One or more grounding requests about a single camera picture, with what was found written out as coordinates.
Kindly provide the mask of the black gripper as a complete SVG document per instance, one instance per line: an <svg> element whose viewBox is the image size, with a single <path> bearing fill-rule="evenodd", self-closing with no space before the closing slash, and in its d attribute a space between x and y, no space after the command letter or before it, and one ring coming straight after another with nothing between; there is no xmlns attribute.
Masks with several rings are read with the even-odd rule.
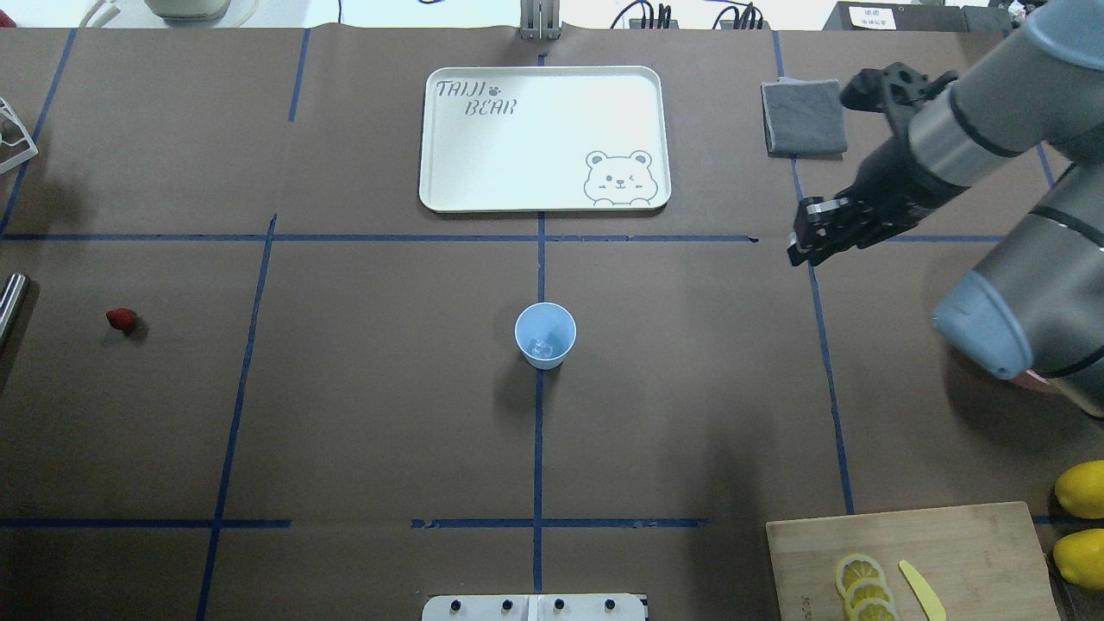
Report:
<svg viewBox="0 0 1104 621"><path fill-rule="evenodd" d="M798 201L786 255L793 267L806 262L815 267L836 253L902 235L959 194L958 185L927 172L906 145L888 139L836 199Z"/></svg>

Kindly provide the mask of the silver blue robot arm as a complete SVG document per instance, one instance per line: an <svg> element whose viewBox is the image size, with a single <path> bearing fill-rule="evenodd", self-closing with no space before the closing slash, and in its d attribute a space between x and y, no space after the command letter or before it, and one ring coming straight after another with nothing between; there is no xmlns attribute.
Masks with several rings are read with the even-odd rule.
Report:
<svg viewBox="0 0 1104 621"><path fill-rule="evenodd" d="M944 341L1002 380L1033 378L1101 417L1101 3L1045 1L959 73L860 67L841 110L887 140L834 193L805 197L793 265L910 235L973 207L991 248L931 310Z"/></svg>

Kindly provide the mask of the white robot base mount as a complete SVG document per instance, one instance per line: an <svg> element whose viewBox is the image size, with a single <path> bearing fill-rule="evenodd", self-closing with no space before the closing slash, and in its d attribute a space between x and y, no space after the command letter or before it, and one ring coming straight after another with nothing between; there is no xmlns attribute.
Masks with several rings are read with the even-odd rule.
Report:
<svg viewBox="0 0 1104 621"><path fill-rule="evenodd" d="M649 606L634 593L520 593L435 596L422 620L648 620Z"/></svg>

